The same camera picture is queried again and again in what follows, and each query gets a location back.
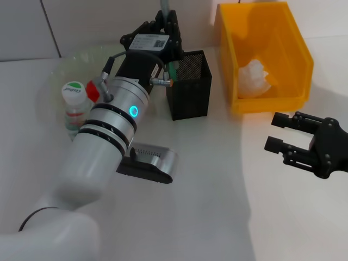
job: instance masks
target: mesh basket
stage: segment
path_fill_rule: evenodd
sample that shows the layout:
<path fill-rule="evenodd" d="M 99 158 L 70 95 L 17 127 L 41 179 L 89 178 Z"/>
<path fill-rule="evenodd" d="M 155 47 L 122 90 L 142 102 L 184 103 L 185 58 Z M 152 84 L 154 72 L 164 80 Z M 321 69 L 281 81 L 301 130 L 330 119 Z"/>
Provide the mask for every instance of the mesh basket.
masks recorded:
<path fill-rule="evenodd" d="M 167 88 L 167 100 L 173 120 L 207 116 L 212 74 L 204 51 L 185 53 L 179 61 L 173 87 Z"/>

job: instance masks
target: crumpled plastic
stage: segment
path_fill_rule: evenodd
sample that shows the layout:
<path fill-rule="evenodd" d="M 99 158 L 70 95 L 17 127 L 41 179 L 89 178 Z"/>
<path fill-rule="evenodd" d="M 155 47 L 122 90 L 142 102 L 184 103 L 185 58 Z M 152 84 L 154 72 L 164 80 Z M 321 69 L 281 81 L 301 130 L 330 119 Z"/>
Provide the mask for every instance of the crumpled plastic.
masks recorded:
<path fill-rule="evenodd" d="M 251 62 L 239 69 L 239 98 L 256 98 L 267 92 L 271 85 L 267 82 L 268 73 L 264 71 L 263 64 L 253 59 Z"/>

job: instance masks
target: white bottle cap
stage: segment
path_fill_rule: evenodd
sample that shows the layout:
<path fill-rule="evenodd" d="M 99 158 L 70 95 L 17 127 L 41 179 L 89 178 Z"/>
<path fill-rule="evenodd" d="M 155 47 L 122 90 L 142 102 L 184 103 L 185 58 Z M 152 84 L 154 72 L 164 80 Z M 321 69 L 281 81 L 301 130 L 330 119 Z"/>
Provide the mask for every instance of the white bottle cap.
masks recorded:
<path fill-rule="evenodd" d="M 61 94 L 69 105 L 80 105 L 87 99 L 85 86 L 80 82 L 69 82 L 61 88 Z"/>

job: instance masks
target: yellow plastic bin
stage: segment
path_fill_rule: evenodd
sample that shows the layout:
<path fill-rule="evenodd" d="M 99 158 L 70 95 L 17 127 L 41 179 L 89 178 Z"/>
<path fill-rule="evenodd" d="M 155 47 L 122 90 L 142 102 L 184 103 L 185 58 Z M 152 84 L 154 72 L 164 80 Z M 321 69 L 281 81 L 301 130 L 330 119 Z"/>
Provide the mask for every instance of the yellow plastic bin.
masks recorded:
<path fill-rule="evenodd" d="M 233 114 L 294 111 L 308 101 L 313 59 L 287 3 L 220 5 L 220 54 Z M 238 70 L 258 59 L 272 87 L 257 98 L 238 97 Z"/>

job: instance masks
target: white table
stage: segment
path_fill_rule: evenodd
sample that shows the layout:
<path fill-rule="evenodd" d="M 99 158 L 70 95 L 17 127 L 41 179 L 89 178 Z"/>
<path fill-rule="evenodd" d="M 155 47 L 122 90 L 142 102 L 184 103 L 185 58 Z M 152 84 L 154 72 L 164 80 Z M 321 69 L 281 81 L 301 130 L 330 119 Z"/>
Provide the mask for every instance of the white table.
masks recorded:
<path fill-rule="evenodd" d="M 348 130 L 348 37 L 307 44 L 315 71 L 301 111 L 335 117 Z M 165 90 L 155 88 L 135 138 L 178 152 L 174 182 L 115 174 L 105 196 L 80 210 L 100 225 L 102 260 L 346 261 L 348 174 L 323 181 L 264 151 L 268 135 L 300 147 L 310 136 L 271 126 L 270 113 L 231 118 L 218 53 L 205 52 L 213 74 L 208 117 L 171 121 Z M 40 109 L 58 62 L 0 64 L 0 232 L 18 229 L 69 147 Z"/>

